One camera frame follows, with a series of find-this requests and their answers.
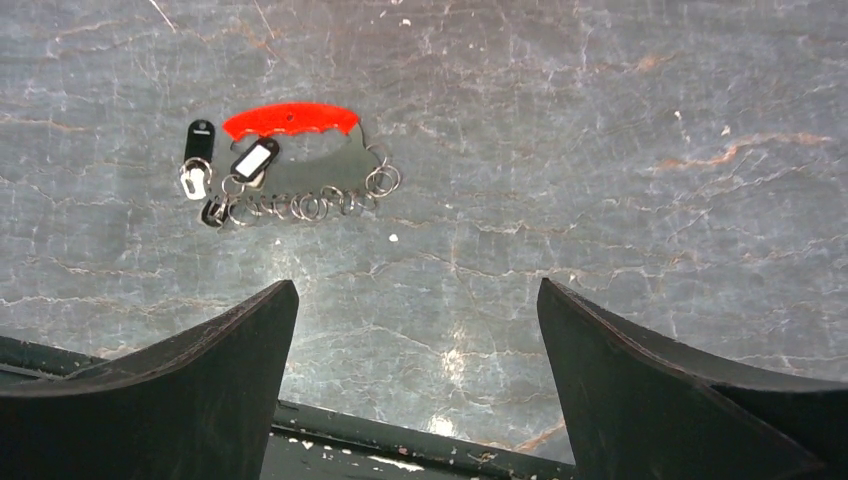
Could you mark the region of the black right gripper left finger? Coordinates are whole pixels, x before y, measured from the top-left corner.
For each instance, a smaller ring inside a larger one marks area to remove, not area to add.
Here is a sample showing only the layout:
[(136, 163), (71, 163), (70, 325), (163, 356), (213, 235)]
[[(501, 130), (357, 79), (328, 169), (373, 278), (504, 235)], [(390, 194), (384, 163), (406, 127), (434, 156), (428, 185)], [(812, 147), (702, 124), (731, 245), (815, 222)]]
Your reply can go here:
[(299, 297), (278, 281), (124, 357), (1, 390), (5, 479), (256, 479)]

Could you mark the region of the silver key with black tag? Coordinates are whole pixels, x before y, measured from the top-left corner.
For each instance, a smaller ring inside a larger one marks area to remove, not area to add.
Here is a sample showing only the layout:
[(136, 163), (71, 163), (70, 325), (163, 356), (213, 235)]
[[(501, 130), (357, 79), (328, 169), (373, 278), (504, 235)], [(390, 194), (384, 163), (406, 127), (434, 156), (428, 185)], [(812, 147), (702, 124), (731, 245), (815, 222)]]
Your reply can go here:
[(187, 129), (184, 159), (178, 180), (188, 200), (203, 200), (214, 177), (212, 158), (215, 127), (204, 119), (191, 122)]

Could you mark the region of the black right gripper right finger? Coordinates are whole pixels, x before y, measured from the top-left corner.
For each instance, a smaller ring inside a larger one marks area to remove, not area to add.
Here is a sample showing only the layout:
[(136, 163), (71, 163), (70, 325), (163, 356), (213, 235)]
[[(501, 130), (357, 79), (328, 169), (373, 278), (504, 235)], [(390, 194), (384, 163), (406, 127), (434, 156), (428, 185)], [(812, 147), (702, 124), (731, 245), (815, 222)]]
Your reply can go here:
[(580, 479), (843, 479), (847, 386), (690, 347), (544, 279), (537, 315)]

